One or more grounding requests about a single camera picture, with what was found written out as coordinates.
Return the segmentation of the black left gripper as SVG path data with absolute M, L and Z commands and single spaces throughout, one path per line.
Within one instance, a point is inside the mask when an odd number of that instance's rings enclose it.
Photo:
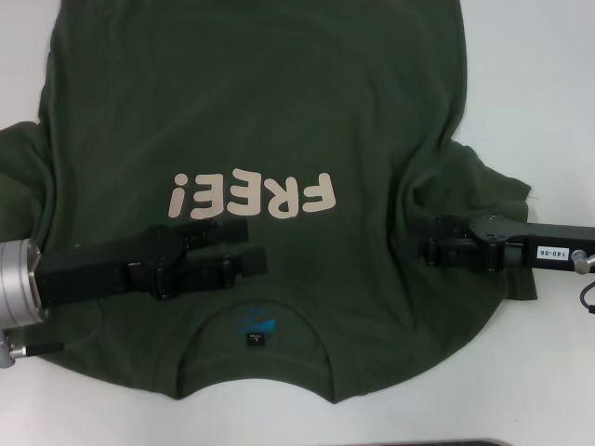
M 206 219 L 185 226 L 182 232 L 151 227 L 129 239 L 44 253 L 35 269 L 35 282 L 44 307 L 148 292 L 160 297 L 170 292 L 167 275 L 185 256 L 186 248 L 204 248 L 248 240 L 244 218 Z M 232 288 L 236 279 L 268 272 L 264 248 L 237 255 L 185 261 L 178 267 L 180 291 L 215 291 Z

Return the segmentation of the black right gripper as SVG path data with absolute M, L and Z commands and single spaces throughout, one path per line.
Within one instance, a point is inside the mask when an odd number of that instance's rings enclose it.
M 575 272 L 574 250 L 595 255 L 595 228 L 519 222 L 502 216 L 483 216 L 471 223 L 464 217 L 437 216 L 431 237 L 416 243 L 417 252 L 428 267 L 440 269 Z

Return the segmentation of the dark green FREE t-shirt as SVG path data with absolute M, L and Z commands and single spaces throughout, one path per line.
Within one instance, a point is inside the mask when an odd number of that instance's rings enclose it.
M 438 215 L 528 216 L 529 187 L 453 139 L 466 74 L 458 0 L 61 0 L 38 120 L 0 130 L 0 242 L 243 216 L 268 271 L 64 306 L 14 338 L 176 400 L 263 378 L 335 403 L 426 372 L 536 298 L 530 270 L 409 248 Z

